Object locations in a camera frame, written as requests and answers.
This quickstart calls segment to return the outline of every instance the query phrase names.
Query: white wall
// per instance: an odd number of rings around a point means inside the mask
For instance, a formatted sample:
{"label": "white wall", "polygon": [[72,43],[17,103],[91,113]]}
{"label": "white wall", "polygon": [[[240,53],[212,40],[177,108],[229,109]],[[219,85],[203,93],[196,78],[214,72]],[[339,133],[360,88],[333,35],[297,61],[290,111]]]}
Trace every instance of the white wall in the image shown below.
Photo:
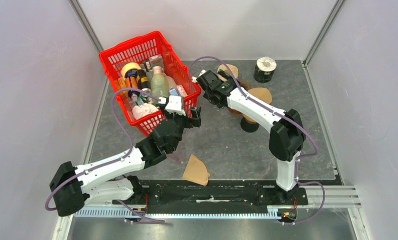
{"label": "white wall", "polygon": [[346,1],[310,70],[370,230],[398,239],[398,1]]}
{"label": "white wall", "polygon": [[161,31],[181,60],[304,59],[335,0],[79,0],[105,49]]}
{"label": "white wall", "polygon": [[66,0],[0,1],[0,240],[51,238],[48,185],[82,161],[102,73]]}

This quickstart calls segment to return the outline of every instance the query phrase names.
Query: brown cardboard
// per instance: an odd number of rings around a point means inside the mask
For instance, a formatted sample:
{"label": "brown cardboard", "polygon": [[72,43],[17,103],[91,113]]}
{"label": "brown cardboard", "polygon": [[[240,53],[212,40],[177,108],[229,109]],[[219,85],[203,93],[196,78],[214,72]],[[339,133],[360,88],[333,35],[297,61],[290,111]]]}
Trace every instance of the brown cardboard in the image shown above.
{"label": "brown cardboard", "polygon": [[210,174],[205,164],[195,155],[191,155],[188,160],[186,169],[184,170],[183,179],[206,186],[209,181]]}
{"label": "brown cardboard", "polygon": [[[256,97],[257,99],[265,102],[266,104],[271,104],[272,103],[272,95],[269,92],[268,89],[264,87],[256,87],[248,90],[248,92]],[[255,120],[251,119],[250,117],[246,116],[243,114],[243,117],[250,123],[256,123]]]}
{"label": "brown cardboard", "polygon": [[[233,72],[234,76],[236,77],[236,79],[238,79],[238,68],[234,65],[231,64],[227,64],[227,66],[231,69],[231,71]],[[218,69],[216,70],[216,72],[219,72],[219,70],[222,70],[228,74],[230,74],[230,71],[228,71],[228,69],[224,66],[224,65],[220,65],[218,67]],[[221,75],[217,74],[219,79],[221,79],[222,81],[226,81],[226,79],[224,77],[222,77]]]}

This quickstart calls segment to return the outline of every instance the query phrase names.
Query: red plastic basket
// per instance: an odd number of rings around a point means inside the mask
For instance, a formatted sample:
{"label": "red plastic basket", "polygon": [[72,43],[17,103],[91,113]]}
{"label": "red plastic basket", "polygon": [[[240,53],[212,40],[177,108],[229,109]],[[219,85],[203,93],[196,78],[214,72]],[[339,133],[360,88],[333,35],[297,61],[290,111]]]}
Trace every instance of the red plastic basket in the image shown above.
{"label": "red plastic basket", "polygon": [[[184,66],[172,46],[166,41],[159,31],[138,36],[124,41],[99,54],[105,74],[108,76],[114,92],[120,89],[118,79],[121,76],[121,68],[130,62],[140,63],[151,56],[161,54],[165,65],[165,73],[171,76],[178,85],[183,85],[188,93],[184,98],[184,109],[191,117],[190,108],[197,105],[197,97],[200,95],[200,87],[193,83],[188,77],[188,68]],[[122,108],[122,112],[131,126],[137,127],[145,136],[158,126],[158,123],[165,119],[161,111],[144,116],[136,120],[132,114],[131,106],[124,94],[116,97]]]}

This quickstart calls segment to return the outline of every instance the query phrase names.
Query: metal frame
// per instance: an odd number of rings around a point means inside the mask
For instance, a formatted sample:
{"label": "metal frame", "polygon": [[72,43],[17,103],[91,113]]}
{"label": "metal frame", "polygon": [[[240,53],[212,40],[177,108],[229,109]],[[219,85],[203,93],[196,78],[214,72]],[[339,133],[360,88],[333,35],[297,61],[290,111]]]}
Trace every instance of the metal frame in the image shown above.
{"label": "metal frame", "polygon": [[99,41],[96,33],[93,30],[87,16],[85,15],[84,10],[81,7],[81,4],[78,0],[68,0],[69,4],[71,5],[72,9],[74,9],[75,14],[77,15],[81,25],[85,29],[88,37],[90,38],[91,42],[94,44],[98,52],[103,51],[102,44]]}
{"label": "metal frame", "polygon": [[311,62],[312,58],[315,55],[315,52],[318,50],[319,46],[321,45],[322,40],[325,38],[328,30],[330,29],[331,25],[333,24],[334,20],[337,17],[340,9],[342,8],[344,2],[346,0],[337,0],[334,4],[333,8],[331,9],[330,14],[328,14],[327,19],[325,20],[324,25],[322,26],[317,38],[315,39],[314,43],[312,44],[311,49],[309,50],[308,54],[306,55],[305,59],[303,60],[303,64],[305,67],[308,67],[309,63]]}
{"label": "metal frame", "polygon": [[308,81],[309,89],[311,91],[311,95],[312,95],[312,99],[314,101],[314,105],[315,105],[315,108],[317,111],[318,119],[321,123],[322,133],[327,142],[328,153],[330,154],[331,163],[332,163],[333,169],[334,169],[334,174],[339,175],[340,179],[343,183],[341,168],[337,164],[336,150],[335,150],[335,147],[331,144],[331,135],[328,131],[327,122],[325,120],[324,114],[322,113],[322,108],[321,108],[321,105],[319,104],[317,93],[312,84],[312,80],[311,80],[311,76],[309,75],[308,67],[305,65],[304,62],[302,63],[302,66],[303,66],[303,70],[305,71],[306,80]]}
{"label": "metal frame", "polygon": [[[322,202],[322,190],[319,186],[304,186],[306,189],[309,205],[299,205],[298,208],[301,209],[316,209]],[[358,197],[358,193],[354,186],[325,186],[326,188],[326,204],[324,204],[325,209],[336,209],[336,208],[346,208],[349,211],[351,216],[351,222],[353,225],[353,229],[355,231],[355,235],[358,240],[370,240],[370,234],[368,232],[368,228],[366,227],[365,218],[362,212],[361,202]],[[144,207],[143,205],[130,205],[131,207]],[[271,205],[268,206],[269,210],[274,209],[291,209],[292,206],[286,205]],[[95,212],[88,212],[89,216],[97,215],[97,217],[103,217],[103,213],[99,213],[100,210],[115,210],[115,205],[95,205],[93,207]],[[119,215],[111,216],[107,215],[106,217],[116,217],[121,218]],[[180,215],[180,214],[165,214],[164,218],[186,218],[186,219],[196,219],[196,215]],[[73,219],[73,215],[68,217],[60,217],[58,223],[55,228],[55,232],[53,235],[53,240],[66,240],[69,235],[69,228],[71,226],[71,222]]]}
{"label": "metal frame", "polygon": [[[93,28],[91,27],[87,16],[85,15],[84,11],[82,10],[82,7],[79,3],[78,0],[68,0],[73,7],[75,13],[77,14],[81,24],[83,25],[84,29],[86,30],[88,36],[90,37],[92,43],[96,47],[96,49],[101,52],[103,51],[103,47],[100,44],[99,39],[97,38],[96,34],[94,33]],[[337,171],[337,164],[336,164],[336,159],[337,156],[335,154],[335,149],[331,145],[330,140],[330,135],[326,127],[326,122],[322,114],[321,107],[318,102],[318,97],[315,93],[315,90],[312,85],[312,80],[308,72],[308,65],[311,62],[313,56],[315,55],[315,52],[319,48],[322,40],[326,36],[328,30],[330,29],[333,21],[335,20],[338,12],[340,11],[341,7],[343,6],[345,0],[337,0],[335,5],[333,6],[330,14],[328,15],[321,31],[319,32],[317,38],[315,39],[311,49],[309,50],[306,58],[303,60],[303,68],[305,71],[306,78],[308,80],[309,87],[311,89],[311,94],[312,98],[314,100],[314,104],[317,107],[317,114],[318,118],[321,122],[322,125],[322,130],[324,137],[328,140],[328,148],[330,152],[330,157],[333,160],[333,168],[335,169],[335,173],[339,174],[340,170]],[[103,109],[103,104],[105,100],[105,96],[107,93],[107,90],[109,88],[109,83],[107,82],[100,101],[100,106],[97,112],[96,120],[92,129],[91,133],[91,138],[88,144],[88,148],[86,152],[84,153],[84,163],[86,163],[91,154],[91,148],[94,142],[95,134],[97,131],[97,126],[100,118],[101,111]],[[368,231],[368,228],[366,227],[366,221],[365,221],[365,216],[362,211],[362,206],[359,201],[358,194],[356,192],[356,189],[354,186],[329,186],[326,185],[324,186],[326,188],[326,204],[324,205],[325,208],[347,208],[349,211],[349,214],[352,218],[352,225],[355,231],[355,235],[358,240],[370,240],[371,236]],[[322,202],[322,190],[320,189],[319,186],[305,186],[308,194],[308,200],[310,205],[303,205],[303,206],[298,206],[298,208],[317,208],[321,202]],[[112,207],[112,205],[104,205],[101,206],[101,208],[108,208]],[[290,208],[290,206],[269,206],[270,208]],[[73,215],[68,216],[68,217],[60,217],[58,219],[58,222],[55,227],[54,235],[53,235],[53,240],[66,240],[69,234],[69,229],[71,226],[71,222],[73,219]]]}
{"label": "metal frame", "polygon": [[[140,208],[138,205],[130,205],[131,208]],[[278,209],[267,206],[267,213],[220,213],[220,214],[166,214],[166,213],[148,213],[146,217],[152,219],[281,219],[277,216]],[[133,215],[127,208],[121,205],[117,206],[86,206],[75,213],[78,218],[130,218],[139,219],[139,216]]]}
{"label": "metal frame", "polygon": [[[81,25],[83,26],[85,32],[87,33],[88,37],[91,40],[91,43],[96,48],[97,52],[99,53],[99,52],[103,51],[104,49],[102,47],[102,44],[100,43],[99,38],[97,37],[96,33],[94,32],[93,27],[91,26],[90,21],[88,20],[87,16],[85,15],[85,12],[82,9],[79,1],[78,0],[68,0],[68,2],[71,5],[72,9],[74,10],[75,14],[77,15]],[[97,110],[96,118],[94,120],[93,128],[91,130],[90,138],[89,138],[89,141],[87,144],[87,149],[83,153],[82,164],[86,164],[90,160],[91,150],[93,148],[93,142],[96,137],[96,132],[97,132],[97,128],[99,125],[100,115],[102,114],[103,105],[105,102],[106,93],[107,93],[108,89],[109,89],[109,81],[107,79],[105,79],[105,85],[103,87],[103,92],[102,92],[102,95],[100,98],[99,108]]]}

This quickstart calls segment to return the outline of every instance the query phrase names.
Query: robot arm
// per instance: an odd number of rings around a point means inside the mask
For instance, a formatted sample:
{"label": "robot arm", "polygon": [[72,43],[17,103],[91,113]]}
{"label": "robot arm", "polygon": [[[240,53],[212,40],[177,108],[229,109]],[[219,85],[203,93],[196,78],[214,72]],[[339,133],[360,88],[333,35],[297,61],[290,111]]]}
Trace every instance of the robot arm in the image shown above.
{"label": "robot arm", "polygon": [[247,97],[253,98],[253,96],[243,89],[246,93],[244,96],[231,76],[223,71],[219,71],[218,74],[227,81],[221,81],[210,70],[197,78],[200,87],[205,91],[204,97],[219,108],[229,107],[249,116],[270,133],[269,149],[278,159],[277,187],[283,192],[285,198],[290,198],[297,188],[294,180],[295,160],[300,155],[306,137],[295,126],[278,115],[286,116],[303,126],[299,113],[293,109],[285,112],[254,98],[271,109],[273,111],[271,113],[251,100],[247,100]]}
{"label": "robot arm", "polygon": [[[138,189],[141,190],[136,177],[112,179],[160,163],[166,159],[166,154],[176,150],[185,128],[200,127],[200,108],[192,107],[192,117],[187,117],[183,110],[183,97],[172,95],[160,99],[159,107],[167,119],[161,121],[148,137],[137,143],[128,156],[124,157],[128,153],[124,151],[94,163],[74,167],[68,161],[59,167],[50,183],[52,191],[70,177],[86,173],[64,185],[53,196],[59,216],[73,214],[87,204],[104,204],[111,200],[127,200],[133,197],[136,192],[140,192]],[[117,159],[119,161],[106,165]]]}

